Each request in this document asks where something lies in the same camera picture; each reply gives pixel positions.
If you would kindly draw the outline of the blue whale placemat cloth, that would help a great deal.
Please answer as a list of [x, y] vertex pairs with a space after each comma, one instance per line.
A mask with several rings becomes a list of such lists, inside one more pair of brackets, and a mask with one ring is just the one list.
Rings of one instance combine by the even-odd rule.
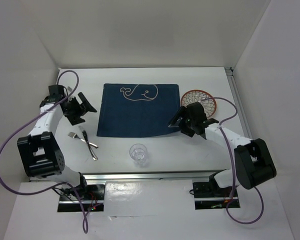
[[180, 109], [177, 84], [106, 83], [97, 136], [149, 138], [179, 131], [169, 122]]

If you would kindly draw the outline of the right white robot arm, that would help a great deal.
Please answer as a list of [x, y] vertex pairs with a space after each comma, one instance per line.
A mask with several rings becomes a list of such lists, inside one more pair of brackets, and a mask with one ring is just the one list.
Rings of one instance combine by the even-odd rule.
[[181, 106], [168, 125], [178, 127], [182, 134], [191, 138], [201, 136], [228, 151], [231, 168], [209, 177], [208, 190], [213, 196], [220, 196], [226, 188], [233, 186], [250, 190], [277, 176], [263, 139], [249, 139], [223, 127], [216, 119], [207, 118], [199, 102]]

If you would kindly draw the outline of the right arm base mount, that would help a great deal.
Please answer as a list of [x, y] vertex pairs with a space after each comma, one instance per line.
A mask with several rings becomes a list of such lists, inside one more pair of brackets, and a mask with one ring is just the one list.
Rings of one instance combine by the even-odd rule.
[[238, 192], [235, 190], [230, 198], [231, 191], [231, 186], [220, 188], [211, 175], [207, 181], [193, 182], [189, 194], [194, 197], [195, 210], [225, 209], [227, 204], [229, 208], [240, 208]]

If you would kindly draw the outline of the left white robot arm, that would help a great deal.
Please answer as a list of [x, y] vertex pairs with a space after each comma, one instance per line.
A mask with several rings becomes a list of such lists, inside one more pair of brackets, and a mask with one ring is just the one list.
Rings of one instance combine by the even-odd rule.
[[39, 105], [40, 112], [44, 115], [39, 117], [27, 136], [17, 140], [17, 147], [28, 177], [69, 183], [72, 186], [71, 194], [76, 199], [82, 200], [89, 193], [87, 181], [82, 173], [66, 166], [55, 133], [63, 116], [75, 126], [85, 121], [81, 116], [87, 112], [95, 113], [97, 110], [92, 107], [82, 92], [78, 93], [82, 103], [79, 103], [75, 97], [71, 97], [50, 109], [63, 97], [65, 97], [63, 92], [52, 93], [45, 97]]

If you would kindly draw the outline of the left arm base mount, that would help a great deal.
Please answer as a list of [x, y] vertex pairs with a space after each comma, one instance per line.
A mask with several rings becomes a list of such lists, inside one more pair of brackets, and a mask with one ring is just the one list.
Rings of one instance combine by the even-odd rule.
[[[91, 181], [87, 184], [85, 190], [77, 189], [85, 212], [104, 211], [105, 189], [105, 181]], [[82, 211], [79, 200], [71, 188], [58, 186], [53, 191], [59, 196], [58, 213], [78, 213]]]

